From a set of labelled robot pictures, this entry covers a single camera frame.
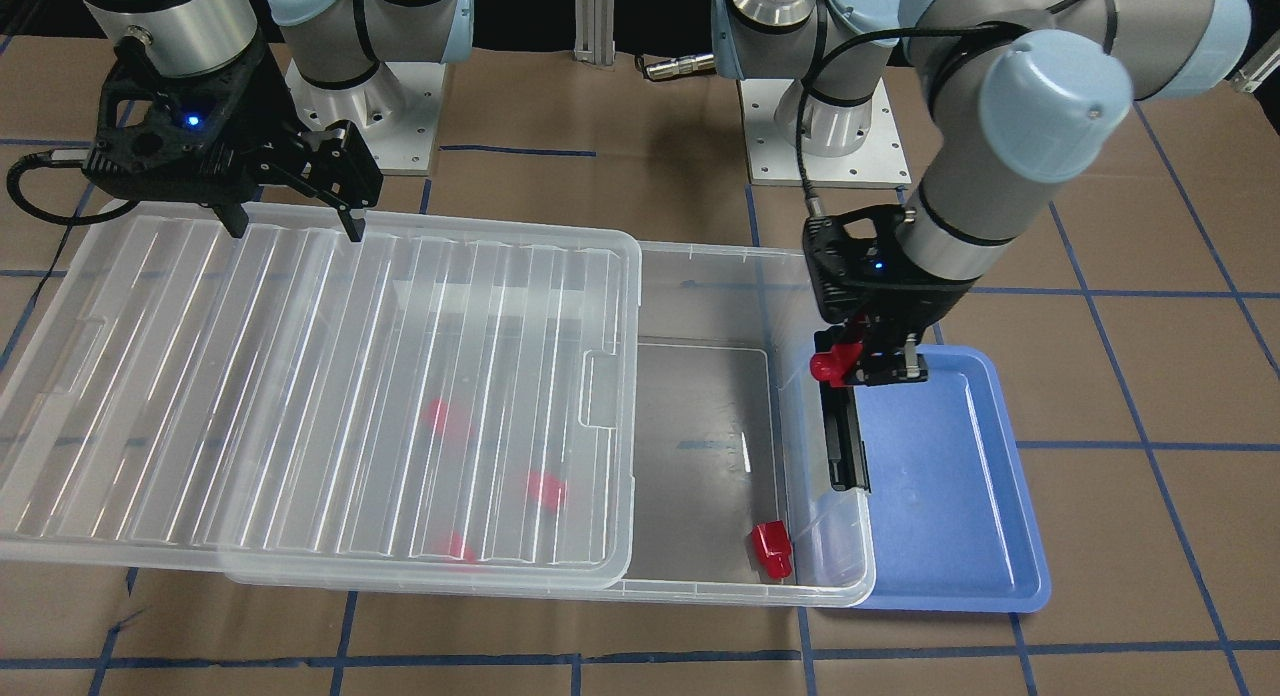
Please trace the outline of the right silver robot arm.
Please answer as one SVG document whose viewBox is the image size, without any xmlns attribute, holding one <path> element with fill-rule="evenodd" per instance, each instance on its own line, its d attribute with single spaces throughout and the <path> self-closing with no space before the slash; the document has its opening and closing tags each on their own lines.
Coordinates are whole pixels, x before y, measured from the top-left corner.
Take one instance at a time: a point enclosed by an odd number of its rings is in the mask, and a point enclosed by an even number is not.
<svg viewBox="0 0 1280 696">
<path fill-rule="evenodd" d="M 244 235 L 244 203 L 283 186 L 333 209 L 349 241 L 380 200 L 372 143 L 410 136 L 393 64 L 465 61 L 475 0 L 266 0 L 298 84 L 251 0 L 82 0 L 116 61 L 81 171 L 122 200 L 210 209 Z"/>
</svg>

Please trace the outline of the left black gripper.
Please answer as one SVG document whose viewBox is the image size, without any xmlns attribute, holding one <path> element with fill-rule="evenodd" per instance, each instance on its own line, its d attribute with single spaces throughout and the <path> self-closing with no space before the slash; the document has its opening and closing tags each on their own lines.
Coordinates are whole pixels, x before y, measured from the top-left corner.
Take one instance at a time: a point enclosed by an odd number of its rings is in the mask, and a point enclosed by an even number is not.
<svg viewBox="0 0 1280 696">
<path fill-rule="evenodd" d="M 905 253 L 897 226 L 908 209 L 879 203 L 827 216 L 817 209 L 803 225 L 803 255 L 818 312 L 844 324 L 838 335 L 838 386 L 854 386 L 864 354 L 864 385 L 925 383 L 922 331 L 972 289 L 969 280 L 927 273 Z M 867 326 L 867 319 L 878 321 Z"/>
</svg>

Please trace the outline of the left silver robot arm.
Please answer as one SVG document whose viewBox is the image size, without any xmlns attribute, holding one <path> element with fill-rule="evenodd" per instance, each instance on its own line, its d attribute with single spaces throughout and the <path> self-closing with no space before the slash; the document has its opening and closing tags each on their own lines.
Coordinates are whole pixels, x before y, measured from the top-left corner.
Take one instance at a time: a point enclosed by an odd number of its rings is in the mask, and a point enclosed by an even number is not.
<svg viewBox="0 0 1280 696">
<path fill-rule="evenodd" d="M 719 75 L 786 78 L 774 122 L 808 216 L 803 249 L 832 389 L 916 383 L 916 344 L 1135 102 L 1206 93 L 1245 52 L 1251 0 L 712 0 Z M 942 146 L 906 203 L 832 216 L 806 157 L 863 145 L 902 49 Z"/>
</svg>

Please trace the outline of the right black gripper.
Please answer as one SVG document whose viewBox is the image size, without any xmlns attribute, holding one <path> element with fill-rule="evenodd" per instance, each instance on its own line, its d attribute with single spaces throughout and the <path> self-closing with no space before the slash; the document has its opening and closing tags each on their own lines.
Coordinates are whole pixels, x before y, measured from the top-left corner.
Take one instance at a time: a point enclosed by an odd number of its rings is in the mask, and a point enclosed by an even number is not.
<svg viewBox="0 0 1280 696">
<path fill-rule="evenodd" d="M 266 184 L 319 200 L 349 241 L 364 241 L 365 210 L 384 186 L 378 157 L 351 119 L 301 130 L 264 35 L 200 75 L 160 75 L 134 35 L 114 52 L 84 162 L 91 184 L 125 201 L 216 205 L 225 232 L 242 239 L 250 225 L 243 201 L 266 173 Z"/>
</svg>

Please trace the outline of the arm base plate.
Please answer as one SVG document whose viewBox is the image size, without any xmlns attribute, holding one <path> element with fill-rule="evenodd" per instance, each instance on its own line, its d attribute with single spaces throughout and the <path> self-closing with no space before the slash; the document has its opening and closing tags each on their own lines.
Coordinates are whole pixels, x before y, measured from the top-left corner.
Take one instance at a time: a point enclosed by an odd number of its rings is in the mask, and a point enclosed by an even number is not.
<svg viewBox="0 0 1280 696">
<path fill-rule="evenodd" d="M 855 107 L 810 99 L 801 148 L 795 125 L 799 87 L 787 78 L 739 81 L 748 175 L 754 186 L 799 186 L 797 154 L 817 187 L 897 189 L 913 180 L 883 81 Z"/>
<path fill-rule="evenodd" d="M 285 82 L 298 116 L 315 130 L 349 119 L 360 125 L 384 175 L 429 177 L 448 73 L 445 64 L 393 61 L 365 84 L 320 90 L 291 61 Z"/>
</svg>

